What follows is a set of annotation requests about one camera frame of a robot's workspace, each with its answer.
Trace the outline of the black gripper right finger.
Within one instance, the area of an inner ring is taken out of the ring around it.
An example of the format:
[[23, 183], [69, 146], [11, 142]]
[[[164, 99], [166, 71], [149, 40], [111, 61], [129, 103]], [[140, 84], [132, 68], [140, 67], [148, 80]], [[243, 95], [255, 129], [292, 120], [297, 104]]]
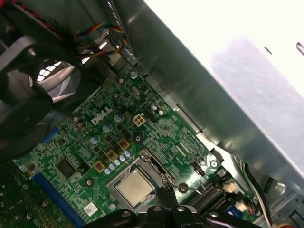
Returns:
[[211, 211], [204, 216], [192, 212], [190, 208], [179, 205], [172, 187], [166, 188], [166, 207], [173, 228], [257, 228], [240, 218], [221, 211]]

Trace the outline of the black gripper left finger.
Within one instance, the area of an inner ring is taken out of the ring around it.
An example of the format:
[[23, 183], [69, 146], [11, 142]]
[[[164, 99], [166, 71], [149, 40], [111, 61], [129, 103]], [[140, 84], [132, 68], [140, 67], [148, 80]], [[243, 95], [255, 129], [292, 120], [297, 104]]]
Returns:
[[135, 214], [128, 209], [114, 211], [89, 224], [86, 228], [164, 228], [166, 223], [166, 208], [161, 205], [165, 199], [165, 187], [156, 190], [157, 203], [147, 206], [143, 212]]

